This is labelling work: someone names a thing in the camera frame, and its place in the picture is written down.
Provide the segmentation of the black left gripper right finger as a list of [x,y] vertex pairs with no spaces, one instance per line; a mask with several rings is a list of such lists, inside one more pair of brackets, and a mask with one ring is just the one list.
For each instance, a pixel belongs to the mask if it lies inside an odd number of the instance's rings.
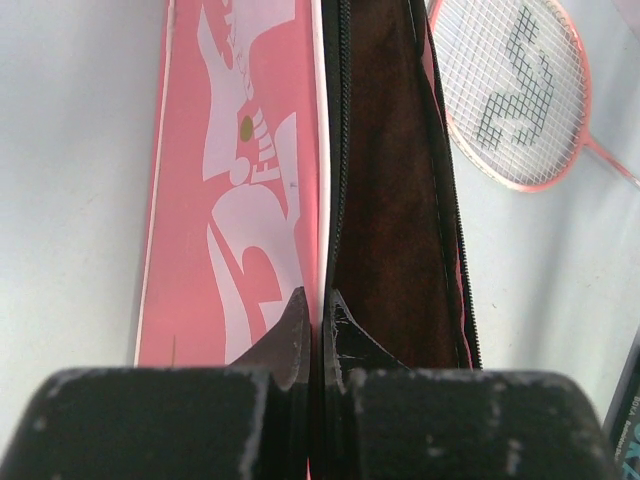
[[615,479],[595,412],[570,379],[409,369],[333,292],[323,322],[328,479]]

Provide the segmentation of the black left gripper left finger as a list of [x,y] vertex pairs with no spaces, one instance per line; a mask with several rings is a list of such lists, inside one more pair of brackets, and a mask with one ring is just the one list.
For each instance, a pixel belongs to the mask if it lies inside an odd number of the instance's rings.
[[311,325],[305,292],[226,367],[74,368],[31,398],[5,479],[303,479]]

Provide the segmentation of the pink badminton racket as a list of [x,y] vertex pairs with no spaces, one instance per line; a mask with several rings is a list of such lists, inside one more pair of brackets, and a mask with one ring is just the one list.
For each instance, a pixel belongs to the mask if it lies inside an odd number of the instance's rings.
[[539,192],[590,149],[639,184],[590,132],[589,60],[559,2],[433,1],[429,21],[449,131],[484,174]]

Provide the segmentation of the black shuttlecock tube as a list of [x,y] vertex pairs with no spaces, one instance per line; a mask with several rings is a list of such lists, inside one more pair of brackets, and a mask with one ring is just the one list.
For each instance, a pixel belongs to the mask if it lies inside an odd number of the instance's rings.
[[604,429],[621,478],[639,480],[639,332],[620,374]]

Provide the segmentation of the pink racket bag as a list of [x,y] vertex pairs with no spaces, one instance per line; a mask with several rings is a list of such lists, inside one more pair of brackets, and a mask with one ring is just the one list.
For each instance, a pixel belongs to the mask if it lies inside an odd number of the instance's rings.
[[420,1],[171,1],[134,362],[476,368]]

